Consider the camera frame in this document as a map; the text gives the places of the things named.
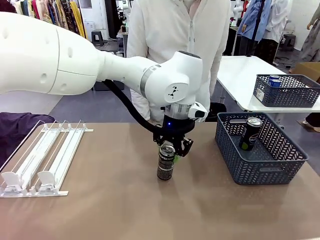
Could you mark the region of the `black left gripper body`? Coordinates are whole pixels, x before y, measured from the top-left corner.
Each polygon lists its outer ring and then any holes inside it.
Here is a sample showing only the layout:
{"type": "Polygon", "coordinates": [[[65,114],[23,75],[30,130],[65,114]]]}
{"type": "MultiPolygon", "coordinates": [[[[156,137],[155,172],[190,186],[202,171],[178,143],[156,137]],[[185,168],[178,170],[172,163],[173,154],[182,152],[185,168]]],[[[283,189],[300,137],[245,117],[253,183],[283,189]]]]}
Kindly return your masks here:
{"type": "Polygon", "coordinates": [[[185,137],[185,134],[191,132],[195,127],[195,121],[186,119],[175,119],[169,116],[164,116],[162,126],[156,126],[157,130],[153,134],[165,136],[166,141],[174,143],[175,139],[185,137]]]}

